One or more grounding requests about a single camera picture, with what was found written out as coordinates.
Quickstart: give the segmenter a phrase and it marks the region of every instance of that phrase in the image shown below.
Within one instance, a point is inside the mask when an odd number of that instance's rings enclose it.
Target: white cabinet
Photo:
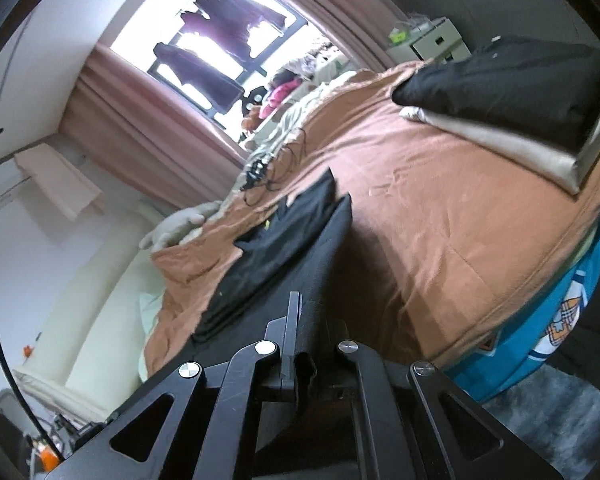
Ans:
[[[434,20],[431,28],[418,31],[386,52],[396,64],[431,58],[437,62],[462,61],[471,55],[462,36],[447,18]]]

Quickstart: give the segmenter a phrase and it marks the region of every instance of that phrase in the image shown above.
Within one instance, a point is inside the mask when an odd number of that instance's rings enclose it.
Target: stuffed toy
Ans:
[[[260,106],[252,107],[251,110],[249,110],[249,115],[242,120],[240,126],[245,132],[252,134],[258,126],[262,124],[263,119],[259,117],[260,108]]]
[[[140,240],[140,248],[151,248],[151,252],[155,253],[177,245],[194,227],[202,226],[207,218],[216,213],[221,203],[221,200],[216,200],[176,211]]]

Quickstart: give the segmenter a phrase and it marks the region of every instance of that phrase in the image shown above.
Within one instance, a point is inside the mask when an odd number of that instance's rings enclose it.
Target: black fabric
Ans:
[[[234,40],[229,40],[230,48],[237,46],[240,54],[231,50],[229,52],[240,56],[244,61],[250,59],[251,49],[246,41],[249,39],[251,27],[256,27],[260,22],[265,21],[280,32],[285,29],[285,17],[282,14],[253,0],[196,0],[195,3],[209,16],[210,22],[197,22],[197,24],[203,27],[212,24],[213,29],[207,29],[207,31],[214,35],[219,33],[221,41],[232,36],[243,42],[243,45],[239,45],[234,43]],[[203,34],[202,30],[196,30],[195,27],[190,31]]]
[[[209,301],[191,336],[194,345],[203,346],[210,339],[215,339],[214,336],[250,309],[252,298],[266,290],[267,285],[276,283],[277,278],[288,274],[289,269],[294,266],[294,260],[298,260],[298,256],[315,242],[340,205],[334,202],[335,188],[331,171],[325,172],[311,187],[298,195],[291,206],[286,205],[286,197],[282,198],[276,212],[264,224],[253,228],[234,242],[242,250],[242,256],[220,281]],[[315,268],[320,267],[318,262],[314,262],[314,265]],[[306,278],[312,281],[316,279],[313,270],[306,274]],[[288,294],[292,290],[302,293],[297,288],[286,291],[281,300],[284,312]],[[311,300],[312,298],[303,297],[303,303]]]
[[[600,390],[600,281],[573,331],[547,364]]]
[[[600,112],[600,49],[502,37],[464,61],[423,67],[392,99],[576,153]]]
[[[206,19],[202,14],[185,10],[180,14],[184,22],[183,32],[197,32],[213,40],[223,50],[233,54],[242,62],[251,60],[251,47],[247,44],[249,31],[245,27],[236,27],[234,23],[220,18]]]
[[[216,326],[213,337],[203,342],[192,336],[176,357],[120,406],[120,412],[147,394],[182,363],[193,360],[204,367],[220,364],[231,359],[239,349],[260,341],[270,320],[286,316],[292,291],[302,295],[296,355],[315,354],[317,327],[324,310],[323,294],[338,248],[351,226],[351,198],[346,195],[334,202],[334,190],[333,175],[327,171],[290,207],[285,205],[276,212],[269,219],[268,228],[267,222],[264,222],[237,241],[247,248],[250,256],[244,254],[218,286],[217,292],[226,290],[229,283],[239,289],[228,291],[229,297],[234,300],[227,307],[230,311],[227,316],[219,313],[222,328]],[[251,267],[237,265],[245,255],[252,262]],[[264,270],[256,266],[260,263]],[[260,278],[261,272],[268,276],[266,280]],[[236,276],[242,276],[245,283],[235,279]]]
[[[154,54],[173,70],[181,84],[195,86],[221,114],[227,113],[244,94],[242,86],[189,50],[158,43]]]

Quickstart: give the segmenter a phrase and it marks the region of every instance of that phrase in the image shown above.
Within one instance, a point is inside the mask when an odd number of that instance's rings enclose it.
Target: gray carpet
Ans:
[[[484,407],[550,462],[582,480],[600,453],[600,391],[544,365]]]

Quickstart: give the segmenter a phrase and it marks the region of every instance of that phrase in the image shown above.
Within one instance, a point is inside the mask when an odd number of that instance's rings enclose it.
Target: metal screw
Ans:
[[[353,354],[353,352],[358,350],[358,343],[352,341],[351,339],[345,339],[344,341],[340,341],[338,343],[338,350],[340,350],[343,354]]]
[[[276,351],[276,344],[273,341],[260,341],[256,343],[256,352],[260,355],[273,354]]]
[[[192,379],[200,373],[200,365],[198,363],[184,363],[178,373],[185,379]]]
[[[418,361],[413,365],[413,370],[423,377],[433,375],[436,372],[436,367],[428,361]]]

